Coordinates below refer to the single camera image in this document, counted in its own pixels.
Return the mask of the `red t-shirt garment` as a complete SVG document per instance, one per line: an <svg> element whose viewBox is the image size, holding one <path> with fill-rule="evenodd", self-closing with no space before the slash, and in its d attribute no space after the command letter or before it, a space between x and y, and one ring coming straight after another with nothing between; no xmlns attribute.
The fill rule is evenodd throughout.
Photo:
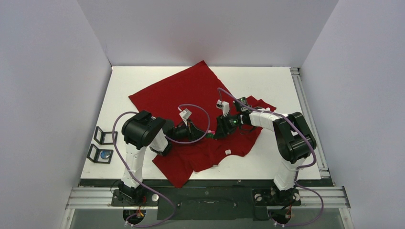
<svg viewBox="0 0 405 229"><path fill-rule="evenodd" d="M201 130L214 130L216 118L222 111L215 107L218 88L225 85L208 65L201 61L129 96L139 110L155 117L182 122L177 107L185 105L192 112L191 120ZM156 156L152 161L176 188L182 187L193 172L201 172L218 165L227 156L247 155L253 148L261 128L251 132L231 134L225 139L204 138L193 144L173 143L167 156Z"/></svg>

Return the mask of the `blue round brooch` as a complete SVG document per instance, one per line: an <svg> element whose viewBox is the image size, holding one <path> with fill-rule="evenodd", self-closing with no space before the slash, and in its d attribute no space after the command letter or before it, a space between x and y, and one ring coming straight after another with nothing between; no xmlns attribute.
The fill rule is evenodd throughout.
<svg viewBox="0 0 405 229"><path fill-rule="evenodd" d="M113 151L103 150L99 153L101 159L107 160L111 158Z"/></svg>

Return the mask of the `pink flower brooch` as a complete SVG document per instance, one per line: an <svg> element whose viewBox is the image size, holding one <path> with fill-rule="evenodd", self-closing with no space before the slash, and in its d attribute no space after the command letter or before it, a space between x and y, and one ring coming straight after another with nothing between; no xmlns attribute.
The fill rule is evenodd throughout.
<svg viewBox="0 0 405 229"><path fill-rule="evenodd" d="M209 130L206 134L206 138L214 139L215 131Z"/></svg>

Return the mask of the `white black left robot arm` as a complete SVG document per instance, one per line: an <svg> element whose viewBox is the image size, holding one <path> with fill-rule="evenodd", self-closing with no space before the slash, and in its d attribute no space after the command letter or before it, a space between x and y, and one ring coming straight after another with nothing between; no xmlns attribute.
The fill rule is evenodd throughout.
<svg viewBox="0 0 405 229"><path fill-rule="evenodd" d="M159 156L167 156L172 142L192 144L201 140L209 130L197 128L185 110L183 123L175 125L172 120L153 117L148 111L134 114L122 126L121 133L126 145L125 157L121 157L125 167L123 177L117 185L119 193L130 205L144 201L145 190L142 168L147 149Z"/></svg>

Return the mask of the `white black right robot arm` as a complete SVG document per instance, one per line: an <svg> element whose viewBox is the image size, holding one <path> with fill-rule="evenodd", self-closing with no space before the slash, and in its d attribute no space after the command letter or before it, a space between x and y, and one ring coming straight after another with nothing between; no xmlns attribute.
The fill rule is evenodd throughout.
<svg viewBox="0 0 405 229"><path fill-rule="evenodd" d="M269 107L249 105L245 97L233 103L236 114L230 114L228 102L217 100L215 106L222 110L222 114L216 119L213 137L215 140L226 138L243 125L273 131L282 161L274 178L276 187L270 189L269 197L274 203L281 204L288 198L288 190L294 187L297 172L305 159L316 149L314 136L302 113L278 116Z"/></svg>

